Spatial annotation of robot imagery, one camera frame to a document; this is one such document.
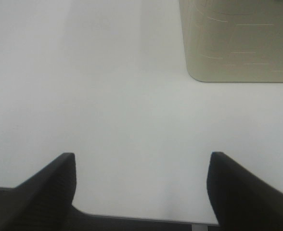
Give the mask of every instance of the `black object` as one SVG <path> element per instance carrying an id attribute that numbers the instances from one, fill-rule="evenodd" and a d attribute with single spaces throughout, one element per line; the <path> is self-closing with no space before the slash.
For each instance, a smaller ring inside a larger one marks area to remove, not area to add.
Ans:
<path id="1" fill-rule="evenodd" d="M 219 226 L 208 226 L 208 231 L 221 231 Z"/>
<path id="2" fill-rule="evenodd" d="M 283 231 L 283 193 L 224 153 L 212 153 L 207 190 L 222 230 Z"/>
<path id="3" fill-rule="evenodd" d="M 75 158 L 60 155 L 14 189 L 0 188 L 0 231 L 191 231 L 190 223 L 89 215 L 72 206 Z"/>

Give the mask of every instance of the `white table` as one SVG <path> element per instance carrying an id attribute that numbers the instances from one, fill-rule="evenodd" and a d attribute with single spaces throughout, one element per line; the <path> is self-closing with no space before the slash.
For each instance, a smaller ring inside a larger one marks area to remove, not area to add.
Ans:
<path id="1" fill-rule="evenodd" d="M 212 151 L 283 191 L 283 84 L 192 79 L 177 0 L 0 1 L 0 186 L 75 152 L 79 209 L 216 223 Z"/>

